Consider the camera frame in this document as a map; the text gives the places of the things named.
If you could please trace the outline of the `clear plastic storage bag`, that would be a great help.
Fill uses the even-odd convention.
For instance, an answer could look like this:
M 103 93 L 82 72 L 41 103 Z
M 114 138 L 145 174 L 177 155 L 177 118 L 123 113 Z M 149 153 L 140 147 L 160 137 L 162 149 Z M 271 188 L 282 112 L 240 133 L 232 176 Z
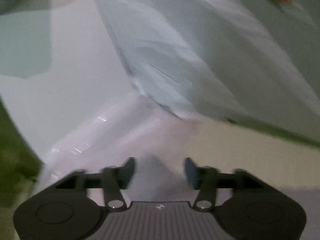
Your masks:
M 1 15 L 1 103 L 43 163 L 36 191 L 133 156 L 128 200 L 195 199 L 183 161 L 197 123 L 134 90 L 95 0 L 11 3 Z

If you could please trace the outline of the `pale carrot print bedsheet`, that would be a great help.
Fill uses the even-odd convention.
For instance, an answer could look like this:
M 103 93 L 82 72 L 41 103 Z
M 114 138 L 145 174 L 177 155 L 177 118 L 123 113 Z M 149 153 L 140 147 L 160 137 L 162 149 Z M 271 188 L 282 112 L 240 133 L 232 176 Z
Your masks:
M 95 1 L 149 96 L 319 141 L 319 0 Z

